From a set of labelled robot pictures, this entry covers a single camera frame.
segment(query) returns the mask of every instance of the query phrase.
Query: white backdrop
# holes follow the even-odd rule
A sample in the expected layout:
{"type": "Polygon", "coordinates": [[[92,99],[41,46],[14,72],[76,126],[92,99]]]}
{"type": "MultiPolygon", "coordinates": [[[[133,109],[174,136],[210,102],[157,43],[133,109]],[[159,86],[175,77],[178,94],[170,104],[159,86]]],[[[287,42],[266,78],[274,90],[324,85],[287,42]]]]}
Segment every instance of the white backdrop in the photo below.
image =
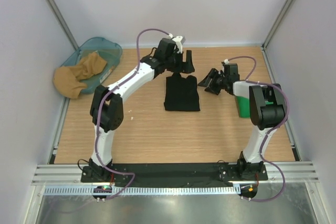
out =
{"type": "Polygon", "coordinates": [[[73,52],[45,0],[0,0],[1,223],[22,223],[37,164],[46,163],[62,96],[54,69],[73,52]]]}
{"type": "MultiPolygon", "coordinates": [[[[185,35],[187,44],[264,42],[285,0],[55,0],[78,44],[103,36],[133,47],[149,27],[185,35]]],[[[142,45],[156,45],[146,35],[142,45]]]]}
{"type": "Polygon", "coordinates": [[[296,0],[268,47],[276,79],[291,103],[299,151],[313,161],[331,214],[336,211],[335,17],[334,0],[296,0]]]}

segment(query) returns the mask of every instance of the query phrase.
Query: teal basket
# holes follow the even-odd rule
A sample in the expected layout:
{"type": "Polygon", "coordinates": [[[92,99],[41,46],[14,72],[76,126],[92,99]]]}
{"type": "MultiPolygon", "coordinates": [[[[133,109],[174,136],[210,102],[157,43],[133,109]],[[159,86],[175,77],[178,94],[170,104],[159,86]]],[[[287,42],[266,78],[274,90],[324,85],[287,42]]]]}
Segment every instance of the teal basket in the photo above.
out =
{"type": "Polygon", "coordinates": [[[101,58],[107,61],[103,71],[89,79],[81,80],[87,84],[87,88],[80,91],[81,94],[92,94],[98,85],[100,85],[110,75],[111,72],[120,63],[122,48],[119,44],[111,42],[102,37],[94,37],[81,45],[62,66],[74,66],[81,58],[92,52],[97,52],[101,58]]]}

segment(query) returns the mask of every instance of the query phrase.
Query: folded black fabric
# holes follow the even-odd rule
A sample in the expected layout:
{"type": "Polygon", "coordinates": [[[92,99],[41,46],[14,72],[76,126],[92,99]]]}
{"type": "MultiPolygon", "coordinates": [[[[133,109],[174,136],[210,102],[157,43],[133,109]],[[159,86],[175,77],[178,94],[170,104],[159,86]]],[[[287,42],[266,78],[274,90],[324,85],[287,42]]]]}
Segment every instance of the folded black fabric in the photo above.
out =
{"type": "Polygon", "coordinates": [[[197,93],[197,79],[194,76],[181,77],[173,73],[166,79],[164,108],[168,111],[200,111],[197,93]]]}

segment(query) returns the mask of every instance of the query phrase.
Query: green object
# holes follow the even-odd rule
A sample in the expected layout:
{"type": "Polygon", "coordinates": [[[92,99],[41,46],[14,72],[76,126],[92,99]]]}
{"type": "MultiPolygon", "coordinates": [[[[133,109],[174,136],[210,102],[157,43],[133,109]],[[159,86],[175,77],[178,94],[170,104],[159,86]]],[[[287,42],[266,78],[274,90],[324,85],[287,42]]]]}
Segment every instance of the green object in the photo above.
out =
{"type": "Polygon", "coordinates": [[[250,100],[245,97],[235,97],[235,99],[239,117],[250,118],[250,100]]]}

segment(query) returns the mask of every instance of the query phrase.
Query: white slotted strip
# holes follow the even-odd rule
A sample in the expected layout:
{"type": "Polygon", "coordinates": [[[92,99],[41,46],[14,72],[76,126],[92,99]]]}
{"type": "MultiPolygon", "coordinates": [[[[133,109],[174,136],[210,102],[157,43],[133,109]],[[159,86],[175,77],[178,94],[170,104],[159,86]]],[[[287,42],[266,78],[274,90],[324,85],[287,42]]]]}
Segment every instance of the white slotted strip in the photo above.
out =
{"type": "MultiPolygon", "coordinates": [[[[110,195],[119,192],[122,188],[112,187],[111,193],[93,193],[97,185],[82,186],[46,186],[44,195],[110,195]]],[[[158,196],[158,195],[215,195],[215,194],[240,194],[240,186],[210,187],[210,188],[126,188],[121,196],[158,196]]]]}

